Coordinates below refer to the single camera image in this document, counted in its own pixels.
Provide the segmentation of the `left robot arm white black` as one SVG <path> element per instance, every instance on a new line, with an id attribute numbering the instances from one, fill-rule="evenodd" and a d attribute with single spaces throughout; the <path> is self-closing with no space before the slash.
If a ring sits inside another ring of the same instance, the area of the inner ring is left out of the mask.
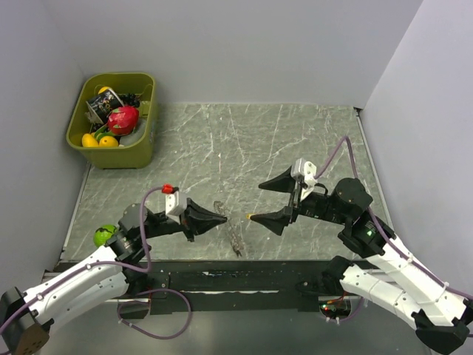
<path id="1" fill-rule="evenodd" d="M 148 239 L 182 232 L 194 241 L 226 221 L 189 197 L 182 203 L 169 199 L 160 213 L 142 204 L 128 206 L 112 237 L 84 260 L 26 291 L 11 288 L 2 294 L 1 338 L 9 354 L 34 354 L 49 340 L 54 325 L 106 300 L 140 296 L 151 271 L 150 265 L 140 265 L 150 257 Z"/>

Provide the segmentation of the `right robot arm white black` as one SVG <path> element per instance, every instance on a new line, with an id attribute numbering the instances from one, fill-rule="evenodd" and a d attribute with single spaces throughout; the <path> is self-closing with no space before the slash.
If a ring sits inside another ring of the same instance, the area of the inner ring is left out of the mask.
<path id="1" fill-rule="evenodd" d="M 261 183 L 260 189 L 287 193 L 289 201 L 277 212 L 253 214 L 250 219 L 277 235 L 299 216 L 341 225 L 338 238 L 342 243 L 392 282 L 335 256 L 321 273 L 324 289 L 334 295 L 342 291 L 357 294 L 388 310 L 438 354 L 451 354 L 461 347 L 470 335 L 472 298 L 434 280 L 400 237 L 370 213 L 372 197 L 358 178 L 343 178 L 333 191 L 317 192 L 323 185 L 315 179 L 315 171 L 309 162 L 292 165 Z"/>

